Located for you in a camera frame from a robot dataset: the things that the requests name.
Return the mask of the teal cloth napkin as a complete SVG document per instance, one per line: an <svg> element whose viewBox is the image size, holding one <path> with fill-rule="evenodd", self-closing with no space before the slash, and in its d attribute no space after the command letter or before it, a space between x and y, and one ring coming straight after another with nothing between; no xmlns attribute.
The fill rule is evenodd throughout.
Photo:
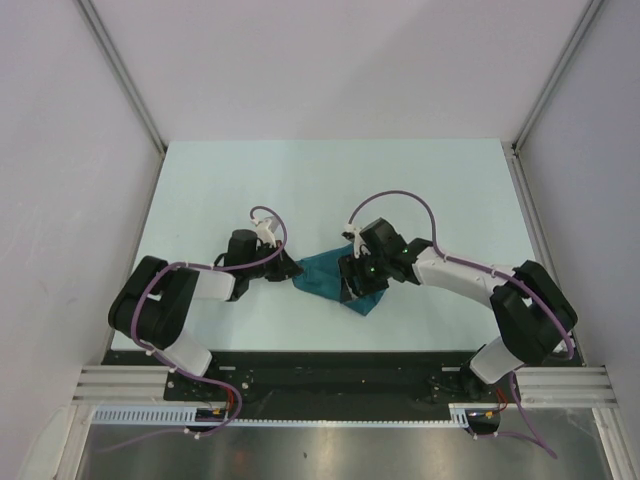
<svg viewBox="0 0 640 480"><path fill-rule="evenodd" d="M349 301L341 299L341 275L338 260L352 252L353 247L348 244L300 259L297 261L297 265L303 272L292 279L294 286L300 291L338 302L362 316L367 316L379 304L385 291Z"/></svg>

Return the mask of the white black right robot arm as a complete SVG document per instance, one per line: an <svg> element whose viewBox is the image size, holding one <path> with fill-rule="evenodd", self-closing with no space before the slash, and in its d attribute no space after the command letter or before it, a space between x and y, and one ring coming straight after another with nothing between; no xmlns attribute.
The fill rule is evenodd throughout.
<svg viewBox="0 0 640 480"><path fill-rule="evenodd" d="M473 401L493 394L516 369L538 366L560 345L569 345L577 313L547 270L528 260L508 271L456 259L427 239L410 242L379 218L364 228L347 225L352 245L341 256L340 300L346 303L388 288L389 282L437 287L493 312L499 335L460 368L463 393Z"/></svg>

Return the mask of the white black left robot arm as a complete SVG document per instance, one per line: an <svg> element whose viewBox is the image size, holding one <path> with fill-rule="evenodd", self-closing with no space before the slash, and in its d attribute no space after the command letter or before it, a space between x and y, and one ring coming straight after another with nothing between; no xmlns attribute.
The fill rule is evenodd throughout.
<svg viewBox="0 0 640 480"><path fill-rule="evenodd" d="M191 302L237 301L254 279L283 282L302 273L281 241L253 230L235 230L227 251L206 268L186 263L172 267L163 259L143 257L112 303L108 323L147 352L187 372L187 389L207 400L219 392L221 376L210 368L211 352L186 329Z"/></svg>

